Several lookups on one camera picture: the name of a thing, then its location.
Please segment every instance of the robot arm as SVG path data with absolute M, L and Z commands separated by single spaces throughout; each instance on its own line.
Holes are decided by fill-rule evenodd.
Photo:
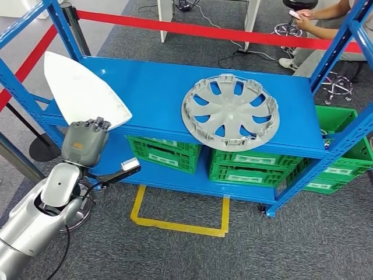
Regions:
M 60 229 L 75 217 L 84 199 L 80 193 L 76 195 L 84 176 L 108 186 L 141 169 L 133 158 L 123 162 L 114 174 L 94 176 L 88 172 L 99 161 L 109 126 L 102 118 L 69 125 L 62 147 L 64 162 L 54 166 L 47 178 L 23 197 L 0 230 L 0 280 L 17 279 L 29 260 L 46 249 Z M 50 215 L 44 207 L 60 213 Z

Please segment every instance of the stanchion post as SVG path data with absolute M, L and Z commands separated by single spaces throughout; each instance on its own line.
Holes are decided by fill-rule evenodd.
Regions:
M 35 184 L 38 184 L 41 180 L 45 178 L 45 176 L 36 168 L 36 166 L 1 132 L 0 155 L 5 157 L 9 163 Z
M 87 41 L 84 37 L 83 32 L 79 25 L 79 22 L 78 22 L 79 18 L 77 14 L 77 9 L 75 7 L 73 7 L 69 2 L 64 2 L 60 4 L 60 6 L 62 8 L 63 15 L 65 16 L 65 18 L 66 18 L 67 23 L 69 23 L 69 25 L 70 26 L 70 29 L 75 37 L 81 51 L 84 55 L 90 56 L 90 51 L 89 50 Z

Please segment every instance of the green plastic crate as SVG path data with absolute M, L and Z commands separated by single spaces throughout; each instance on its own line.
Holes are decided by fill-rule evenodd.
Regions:
M 183 153 L 188 153 L 189 151 L 191 151 L 191 153 L 195 152 L 198 146 L 198 144 L 190 144 L 190 143 L 182 143 L 182 142 L 177 142 L 177 141 L 170 141 L 170 140 L 164 140 L 164 139 L 156 139 L 156 138 L 145 138 L 145 137 L 133 137 L 136 139 L 145 139 L 148 142 L 151 142 L 153 144 L 155 144 L 157 146 L 161 146 L 164 147 L 165 149 L 170 149 L 172 151 L 176 151 L 176 152 L 183 152 Z
M 209 179 L 211 181 L 277 187 L 287 173 L 277 170 L 243 167 L 231 163 L 229 166 L 211 162 Z
M 357 112 L 350 108 L 316 106 L 321 129 L 328 133 L 341 132 L 357 117 Z M 322 177 L 350 182 L 373 167 L 373 152 L 366 137 L 328 167 Z
M 295 176 L 303 171 L 304 167 L 307 166 L 308 163 L 309 163 L 308 159 L 302 160 L 296 168 L 295 168 L 292 172 L 291 172 L 289 176 L 286 177 L 286 183 L 288 185 L 291 184 Z M 307 184 L 303 190 L 314 191 L 321 194 L 333 194 L 346 184 L 347 182 L 336 181 L 329 178 L 323 178 L 321 176 L 319 176 L 315 178 L 312 182 Z
M 316 178 L 313 181 L 307 185 L 304 190 L 314 191 L 320 194 L 333 194 L 342 188 L 345 184 L 346 183 L 328 180 L 324 178 Z
M 201 145 L 167 143 L 142 137 L 127 136 L 133 154 L 136 157 L 194 174 L 197 165 Z
M 252 150 L 244 152 L 223 152 L 213 150 L 212 161 L 218 165 L 252 167 L 258 169 L 289 171 L 294 169 L 302 157 L 259 153 Z

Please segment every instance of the shelf rack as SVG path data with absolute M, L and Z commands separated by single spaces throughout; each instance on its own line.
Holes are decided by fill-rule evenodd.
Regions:
M 142 171 L 127 178 L 124 182 L 258 202 L 265 206 L 266 215 L 274 217 L 278 209 L 318 174 L 373 130 L 372 102 L 345 130 L 335 135 L 334 141 L 326 149 L 313 99 L 313 95 L 353 35 L 373 68 L 373 45 L 361 24 L 371 10 L 372 3 L 373 0 L 356 1 L 310 79 L 200 66 L 85 57 L 81 53 L 57 0 L 42 0 L 1 34 L 0 49 L 47 9 L 72 59 L 109 84 L 133 113 L 133 117 L 130 121 L 111 132 L 99 164 L 90 170 L 93 174 L 115 172 L 121 162 L 133 157 L 125 135 L 198 143 L 184 126 L 180 111 L 185 94 L 200 79 L 231 73 L 258 81 L 277 101 L 280 125 L 274 138 L 255 151 L 313 158 L 311 164 L 285 190 L 278 194 L 276 189 L 270 187 L 209 181 L 209 150 L 206 146 L 200 156 L 196 174 L 182 173 L 141 160 Z M 182 82 L 178 75 L 181 72 L 185 74 Z M 34 96 L 25 89 L 2 59 L 0 82 L 56 144 L 62 145 L 63 135 L 56 126 L 67 124 L 54 100 L 50 101 L 43 111 Z

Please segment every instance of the white table leg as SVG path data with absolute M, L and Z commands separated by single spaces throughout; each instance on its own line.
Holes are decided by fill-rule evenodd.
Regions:
M 247 13 L 245 18 L 245 31 L 252 32 L 254 28 L 254 24 L 259 9 L 259 4 L 261 0 L 249 0 L 249 5 L 247 6 Z M 245 42 L 245 50 L 249 48 L 249 42 Z
M 171 22 L 173 20 L 173 0 L 157 0 L 159 20 Z M 167 31 L 161 31 L 161 42 L 164 43 Z

